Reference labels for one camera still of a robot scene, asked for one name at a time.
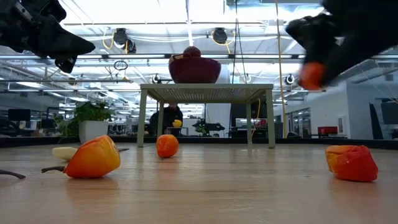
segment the table leg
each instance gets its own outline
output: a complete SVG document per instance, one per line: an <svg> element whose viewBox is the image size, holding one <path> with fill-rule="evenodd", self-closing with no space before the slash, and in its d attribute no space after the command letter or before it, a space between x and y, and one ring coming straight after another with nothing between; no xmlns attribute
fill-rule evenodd
<svg viewBox="0 0 398 224"><path fill-rule="evenodd" d="M159 138L163 132L163 114L164 114L164 102L159 102L159 117L157 119L157 137Z"/></svg>
<svg viewBox="0 0 398 224"><path fill-rule="evenodd" d="M267 123L268 123L268 147L275 148L275 121L274 121L274 100L272 99L272 90L266 91L267 97Z"/></svg>
<svg viewBox="0 0 398 224"><path fill-rule="evenodd" d="M246 103L246 125L248 127L248 144L253 144L251 136L251 101Z"/></svg>
<svg viewBox="0 0 398 224"><path fill-rule="evenodd" d="M141 100L139 102L137 147L144 147L145 116L146 116L146 108L147 108L147 96L148 96L148 90L141 90Z"/></svg>

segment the red bowl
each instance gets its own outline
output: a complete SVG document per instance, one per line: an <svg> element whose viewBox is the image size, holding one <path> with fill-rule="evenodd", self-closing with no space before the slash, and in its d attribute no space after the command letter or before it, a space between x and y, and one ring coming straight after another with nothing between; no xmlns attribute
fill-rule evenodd
<svg viewBox="0 0 398 224"><path fill-rule="evenodd" d="M216 83L221 64L216 60L201 57L176 59L169 64L169 72L175 83Z"/></svg>

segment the yellow pole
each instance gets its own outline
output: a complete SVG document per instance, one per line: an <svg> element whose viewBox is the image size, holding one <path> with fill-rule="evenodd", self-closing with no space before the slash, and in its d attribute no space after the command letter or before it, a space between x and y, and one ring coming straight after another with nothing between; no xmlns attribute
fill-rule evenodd
<svg viewBox="0 0 398 224"><path fill-rule="evenodd" d="M276 25L278 30L278 50L279 50L279 84L280 84L280 95L282 96L282 115L284 120L284 138L286 135L286 114L285 114L285 95L284 95L284 87L282 83L282 50L280 49L280 30L279 30L279 8L278 8L278 0L275 0L276 6Z"/></svg>

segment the white pot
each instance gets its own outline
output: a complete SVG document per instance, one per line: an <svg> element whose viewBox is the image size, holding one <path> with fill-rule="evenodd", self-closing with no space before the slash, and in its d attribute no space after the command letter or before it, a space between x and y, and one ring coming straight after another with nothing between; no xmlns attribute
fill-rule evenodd
<svg viewBox="0 0 398 224"><path fill-rule="evenodd" d="M106 121L83 121L79 124L79 138L82 144L107 134L108 122Z"/></svg>

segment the metal table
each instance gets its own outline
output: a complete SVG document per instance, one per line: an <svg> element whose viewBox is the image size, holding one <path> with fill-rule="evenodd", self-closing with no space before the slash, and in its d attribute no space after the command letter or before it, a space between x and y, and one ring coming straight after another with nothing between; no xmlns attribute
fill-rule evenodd
<svg viewBox="0 0 398 224"><path fill-rule="evenodd" d="M251 103L266 95L269 147L275 148L273 84L142 84L137 146L144 147L147 97L160 103L157 136L162 134L164 103L241 103L246 104L248 144L251 136Z"/></svg>

